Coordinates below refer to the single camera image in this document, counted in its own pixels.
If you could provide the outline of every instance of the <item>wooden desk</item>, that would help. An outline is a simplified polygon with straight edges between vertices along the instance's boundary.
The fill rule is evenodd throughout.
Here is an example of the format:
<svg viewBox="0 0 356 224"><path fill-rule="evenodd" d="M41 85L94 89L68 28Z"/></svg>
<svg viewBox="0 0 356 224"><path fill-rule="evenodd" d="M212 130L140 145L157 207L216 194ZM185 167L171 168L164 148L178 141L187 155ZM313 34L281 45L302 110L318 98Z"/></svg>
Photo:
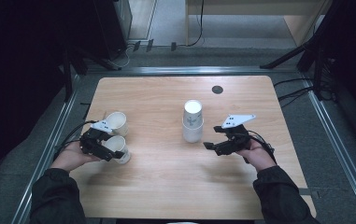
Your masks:
<svg viewBox="0 0 356 224"><path fill-rule="evenodd" d="M201 0L186 0L186 45L189 16L201 14ZM300 46L310 35L331 0L206 0L204 15L283 15L294 42Z"/></svg>
<svg viewBox="0 0 356 224"><path fill-rule="evenodd" d="M212 92L216 85L222 94ZM255 114L245 127L271 143L278 164L307 188L269 77L107 77L99 82L87 120L124 112L132 158L124 165L88 163L71 173L87 217L263 218L251 165L236 154L218 157L202 142L184 141L181 119L190 99L203 104L203 141L227 139L213 127L228 114ZM315 216L311 198L304 198Z"/></svg>

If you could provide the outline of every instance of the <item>stacked cups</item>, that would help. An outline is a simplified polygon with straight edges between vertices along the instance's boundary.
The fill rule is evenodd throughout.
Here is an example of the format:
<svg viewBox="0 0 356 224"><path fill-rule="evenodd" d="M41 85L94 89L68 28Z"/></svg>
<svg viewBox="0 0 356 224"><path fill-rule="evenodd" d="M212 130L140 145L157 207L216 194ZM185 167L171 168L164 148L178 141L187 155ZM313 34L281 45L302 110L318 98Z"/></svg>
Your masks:
<svg viewBox="0 0 356 224"><path fill-rule="evenodd" d="M190 100L184 105L183 113L183 138L189 143L201 140L203 135L204 119L202 105L197 100Z"/></svg>
<svg viewBox="0 0 356 224"><path fill-rule="evenodd" d="M128 134L127 118L122 112L114 112L107 117L106 121L114 136L105 142L104 147L114 152L123 152L124 155L120 159L113 160L119 164L125 164L131 159L131 153L128 151L124 138Z"/></svg>

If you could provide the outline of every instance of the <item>person's arm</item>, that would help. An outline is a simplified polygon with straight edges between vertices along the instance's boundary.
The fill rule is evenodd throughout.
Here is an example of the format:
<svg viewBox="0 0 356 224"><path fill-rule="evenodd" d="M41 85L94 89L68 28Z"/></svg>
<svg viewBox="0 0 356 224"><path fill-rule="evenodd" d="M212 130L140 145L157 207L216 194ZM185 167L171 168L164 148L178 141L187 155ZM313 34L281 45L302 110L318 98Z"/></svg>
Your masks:
<svg viewBox="0 0 356 224"><path fill-rule="evenodd" d="M32 186L30 223L85 223L79 190L69 172L90 161L100 161L81 152L79 142L61 152L51 167Z"/></svg>
<svg viewBox="0 0 356 224"><path fill-rule="evenodd" d="M291 178L258 142L251 140L249 149L236 153L247 158L258 172L253 187L261 201L266 223L319 223Z"/></svg>

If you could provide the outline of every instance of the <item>metal floor strip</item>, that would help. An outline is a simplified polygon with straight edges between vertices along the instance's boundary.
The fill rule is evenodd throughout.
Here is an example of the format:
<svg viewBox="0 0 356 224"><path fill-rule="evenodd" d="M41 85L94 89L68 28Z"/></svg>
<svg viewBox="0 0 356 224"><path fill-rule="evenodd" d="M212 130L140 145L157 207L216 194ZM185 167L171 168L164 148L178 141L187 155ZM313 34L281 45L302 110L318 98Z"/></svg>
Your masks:
<svg viewBox="0 0 356 224"><path fill-rule="evenodd" d="M80 77L78 75L75 75L75 78L73 80L73 86L74 87L78 86L80 81L81 81ZM55 123L55 126L52 129L50 138L47 141L47 144L43 150L43 154L41 155L37 167L35 168L32 178L30 179L28 185L26 186L20 205L11 223L13 224L25 223L26 219L28 218L29 210L30 210L30 202L32 198L32 192L31 192L32 185L38 180L39 177L43 175L44 171L50 166L50 162L54 153L54 147L57 145L61 137L61 133L64 129L64 125L66 124L67 118L70 114L70 111L76 100L76 97L77 97L77 91L74 90L69 101L64 104L61 113L59 114L59 117Z"/></svg>
<svg viewBox="0 0 356 224"><path fill-rule="evenodd" d="M304 78L309 78L309 76L306 74L302 74L302 76ZM312 83L310 81L304 81L304 84L305 87L312 86ZM346 173L349 183L351 184L352 189L356 194L355 164L353 163L343 141L341 140L335 126L333 125L333 122L329 117L326 108L324 107L324 103L318 100L317 96L313 91L309 92L308 94L312 104L314 105L315 110L317 111L318 116L320 117L320 121L323 125L323 128L328 134L328 137L333 145L335 154L337 155L337 158L339 159L341 166L343 167L343 170Z"/></svg>

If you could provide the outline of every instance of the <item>black jacket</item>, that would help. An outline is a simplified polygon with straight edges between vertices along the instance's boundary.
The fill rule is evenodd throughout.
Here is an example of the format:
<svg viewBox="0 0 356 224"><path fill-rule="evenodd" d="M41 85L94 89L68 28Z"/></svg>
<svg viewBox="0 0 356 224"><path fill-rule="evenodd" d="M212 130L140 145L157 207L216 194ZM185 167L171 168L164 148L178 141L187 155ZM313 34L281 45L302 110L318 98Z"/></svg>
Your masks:
<svg viewBox="0 0 356 224"><path fill-rule="evenodd" d="M319 223L289 176L278 166L262 170L253 187L266 223ZM49 169L32 187L30 223L85 223L76 181L67 171Z"/></svg>

